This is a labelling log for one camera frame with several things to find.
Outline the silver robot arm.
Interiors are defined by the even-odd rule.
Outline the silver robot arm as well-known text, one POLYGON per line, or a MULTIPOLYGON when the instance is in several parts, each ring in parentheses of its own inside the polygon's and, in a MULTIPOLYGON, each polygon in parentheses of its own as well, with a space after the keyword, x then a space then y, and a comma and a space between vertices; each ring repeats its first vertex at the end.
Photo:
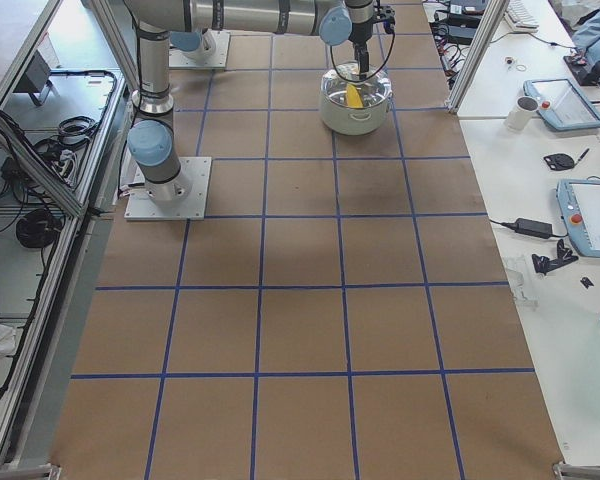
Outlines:
POLYGON ((138 114, 171 116, 169 83, 171 36, 202 39, 206 31, 234 29, 277 35, 318 36, 333 47, 351 42, 359 71, 367 74, 367 43, 374 26, 394 18, 379 1, 127 1, 135 21, 139 87, 133 93, 138 114))

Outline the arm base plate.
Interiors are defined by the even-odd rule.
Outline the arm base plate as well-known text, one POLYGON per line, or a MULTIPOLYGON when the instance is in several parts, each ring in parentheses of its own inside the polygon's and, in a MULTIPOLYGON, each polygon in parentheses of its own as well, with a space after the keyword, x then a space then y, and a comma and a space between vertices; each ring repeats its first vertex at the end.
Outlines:
POLYGON ((226 31, 172 32, 169 67, 179 70, 225 70, 230 45, 226 31))
POLYGON ((170 182, 147 182, 139 166, 128 190, 124 218, 129 221, 203 220, 212 169, 211 157, 180 157, 180 173, 170 182))

